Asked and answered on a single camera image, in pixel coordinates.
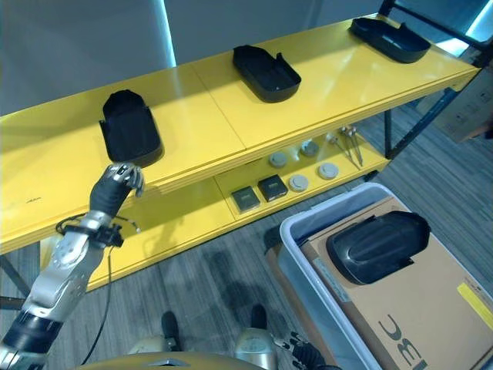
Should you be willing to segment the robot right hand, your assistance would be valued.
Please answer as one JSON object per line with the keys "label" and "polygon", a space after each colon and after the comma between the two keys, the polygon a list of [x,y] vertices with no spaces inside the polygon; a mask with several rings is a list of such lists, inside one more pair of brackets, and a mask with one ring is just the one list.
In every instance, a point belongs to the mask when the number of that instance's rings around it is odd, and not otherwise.
{"label": "robot right hand", "polygon": [[329,365],[322,356],[321,352],[295,331],[290,333],[290,338],[287,341],[282,341],[280,347],[291,353],[293,356],[292,363],[296,369],[338,369],[337,366]]}

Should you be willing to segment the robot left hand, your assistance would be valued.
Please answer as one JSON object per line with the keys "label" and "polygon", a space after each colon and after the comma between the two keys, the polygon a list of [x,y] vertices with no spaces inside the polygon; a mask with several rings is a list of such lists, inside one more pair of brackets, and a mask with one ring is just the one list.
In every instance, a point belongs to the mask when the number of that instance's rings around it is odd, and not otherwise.
{"label": "robot left hand", "polygon": [[114,218],[129,193],[141,197],[145,187],[142,168],[133,163],[109,165],[91,190],[89,210]]}

